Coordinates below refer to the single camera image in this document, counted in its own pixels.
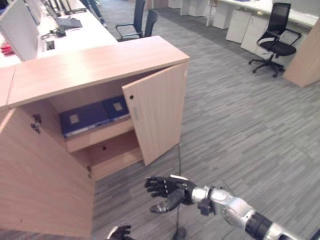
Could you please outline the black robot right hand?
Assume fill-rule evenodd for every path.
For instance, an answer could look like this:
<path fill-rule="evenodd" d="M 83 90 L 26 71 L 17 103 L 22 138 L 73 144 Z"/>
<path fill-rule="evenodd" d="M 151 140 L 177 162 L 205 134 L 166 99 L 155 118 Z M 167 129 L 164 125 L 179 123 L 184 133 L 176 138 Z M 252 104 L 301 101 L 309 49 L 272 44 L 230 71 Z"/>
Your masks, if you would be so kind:
<path fill-rule="evenodd" d="M 197 187 L 193 182 L 181 176 L 150 176 L 145 179 L 144 187 L 152 198 L 161 197 L 163 201 L 149 208 L 151 213 L 164 214 L 176 209 L 180 204 L 194 204 L 193 190 Z"/>

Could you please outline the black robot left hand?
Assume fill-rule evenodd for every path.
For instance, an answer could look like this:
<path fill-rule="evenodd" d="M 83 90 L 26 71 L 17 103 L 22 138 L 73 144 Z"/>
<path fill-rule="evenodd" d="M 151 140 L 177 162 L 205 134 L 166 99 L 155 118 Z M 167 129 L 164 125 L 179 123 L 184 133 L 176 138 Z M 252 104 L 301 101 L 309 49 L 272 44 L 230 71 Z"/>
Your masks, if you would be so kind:
<path fill-rule="evenodd" d="M 114 226 L 107 235 L 107 240 L 133 240 L 130 236 L 131 225 L 125 224 L 121 226 Z"/>

